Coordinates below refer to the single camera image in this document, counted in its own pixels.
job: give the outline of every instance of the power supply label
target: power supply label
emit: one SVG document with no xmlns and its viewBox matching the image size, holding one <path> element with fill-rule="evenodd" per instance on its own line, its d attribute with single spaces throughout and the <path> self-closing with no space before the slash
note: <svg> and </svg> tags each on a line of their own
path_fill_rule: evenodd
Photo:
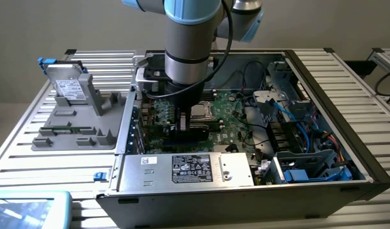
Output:
<svg viewBox="0 0 390 229">
<path fill-rule="evenodd" d="M 212 182 L 210 155 L 172 156 L 172 181 L 176 184 Z"/>
</svg>

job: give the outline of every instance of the gray wall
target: gray wall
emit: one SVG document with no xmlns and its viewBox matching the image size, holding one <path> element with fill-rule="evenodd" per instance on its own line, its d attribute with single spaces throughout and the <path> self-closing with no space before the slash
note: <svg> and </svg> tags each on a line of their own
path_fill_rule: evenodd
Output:
<svg viewBox="0 0 390 229">
<path fill-rule="evenodd" d="M 264 5 L 254 42 L 235 48 L 333 47 L 351 59 L 390 47 L 390 0 L 264 0 Z M 45 81 L 37 57 L 60 58 L 69 48 L 163 49 L 163 28 L 163 16 L 124 7 L 122 0 L 0 0 L 0 102 L 32 101 Z"/>
</svg>

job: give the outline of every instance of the hard drive label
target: hard drive label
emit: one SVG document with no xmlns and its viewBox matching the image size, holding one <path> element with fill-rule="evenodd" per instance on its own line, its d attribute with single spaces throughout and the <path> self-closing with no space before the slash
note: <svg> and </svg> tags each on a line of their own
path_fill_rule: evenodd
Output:
<svg viewBox="0 0 390 229">
<path fill-rule="evenodd" d="M 63 96 L 68 100 L 85 100 L 85 96 L 77 80 L 56 80 Z"/>
<path fill-rule="evenodd" d="M 210 155 L 172 156 L 172 181 L 176 184 L 212 182 Z"/>
</svg>

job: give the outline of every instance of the green circuit board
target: green circuit board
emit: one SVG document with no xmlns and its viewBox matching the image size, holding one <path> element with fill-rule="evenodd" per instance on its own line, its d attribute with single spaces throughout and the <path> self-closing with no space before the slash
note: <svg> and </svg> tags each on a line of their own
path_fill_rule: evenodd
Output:
<svg viewBox="0 0 390 229">
<path fill-rule="evenodd" d="M 223 120 L 223 123 L 218 123 L 216 125 L 223 125 L 223 128 L 219 132 L 210 132 L 208 140 L 190 143 L 184 145 L 164 145 L 166 139 L 156 137 L 156 134 L 148 134 L 150 138 L 147 140 L 147 154 L 162 154 L 162 153 L 187 153 L 187 152 L 215 152 L 222 151 L 230 143 L 236 144 L 239 152 L 246 152 L 248 154 L 254 153 L 254 146 L 247 146 L 243 144 L 242 140 L 239 140 L 238 133 L 242 132 L 244 136 L 250 131 L 250 127 L 244 125 L 239 120 L 232 116 L 232 111 L 235 109 L 236 102 L 231 102 L 228 100 L 230 96 L 235 96 L 235 94 L 230 92 L 219 92 L 215 101 L 210 101 L 212 104 L 211 111 L 216 120 Z M 159 128 L 162 129 L 163 125 L 170 125 L 175 123 L 174 106 L 166 100 L 152 101 L 154 104 L 150 111 L 150 117 L 154 119 L 154 124 L 151 126 L 147 125 L 147 128 Z"/>
</svg>

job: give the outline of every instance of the blue tab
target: blue tab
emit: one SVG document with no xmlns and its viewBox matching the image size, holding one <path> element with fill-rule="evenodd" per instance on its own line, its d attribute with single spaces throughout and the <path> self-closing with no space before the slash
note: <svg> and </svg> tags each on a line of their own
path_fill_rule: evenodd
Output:
<svg viewBox="0 0 390 229">
<path fill-rule="evenodd" d="M 44 64 L 53 64 L 53 63 L 57 63 L 57 60 L 56 59 L 45 59 Z"/>
<path fill-rule="evenodd" d="M 94 181 L 107 181 L 107 173 L 103 172 L 95 173 Z"/>
<path fill-rule="evenodd" d="M 40 65 L 40 68 L 41 68 L 41 70 L 43 70 L 43 73 L 44 73 L 45 75 L 48 75 L 47 70 L 45 70 L 44 67 L 43 67 L 43 57 L 37 58 L 37 64 Z"/>
<path fill-rule="evenodd" d="M 283 173 L 287 182 L 309 182 L 310 178 L 305 169 L 286 170 Z"/>
</svg>

